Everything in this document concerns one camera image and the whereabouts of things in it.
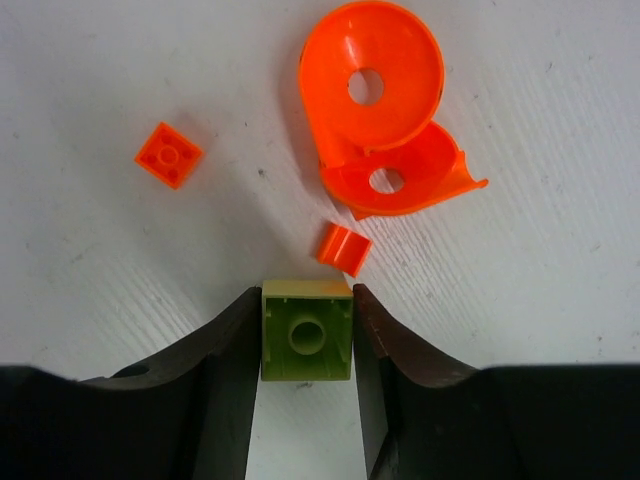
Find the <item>lime green square lego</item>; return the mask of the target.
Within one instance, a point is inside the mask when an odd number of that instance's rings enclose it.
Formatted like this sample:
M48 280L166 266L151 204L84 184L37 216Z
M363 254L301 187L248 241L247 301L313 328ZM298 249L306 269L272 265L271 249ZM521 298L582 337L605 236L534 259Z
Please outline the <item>lime green square lego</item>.
M354 294L344 280L266 280L262 285L261 379L351 377Z

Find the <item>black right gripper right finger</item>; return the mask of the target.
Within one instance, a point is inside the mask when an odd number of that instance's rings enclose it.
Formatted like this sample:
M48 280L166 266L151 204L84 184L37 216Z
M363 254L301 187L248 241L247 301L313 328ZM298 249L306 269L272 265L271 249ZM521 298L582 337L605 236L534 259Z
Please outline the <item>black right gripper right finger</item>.
M635 479L634 364L475 369L354 288L354 359L371 479Z

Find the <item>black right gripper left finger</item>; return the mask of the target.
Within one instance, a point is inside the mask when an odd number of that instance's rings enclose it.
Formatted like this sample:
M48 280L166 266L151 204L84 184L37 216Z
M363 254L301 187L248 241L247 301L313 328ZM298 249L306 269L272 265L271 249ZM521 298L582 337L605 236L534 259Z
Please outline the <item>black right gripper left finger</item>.
M110 377L1 370L5 479L241 479L261 356L261 291Z

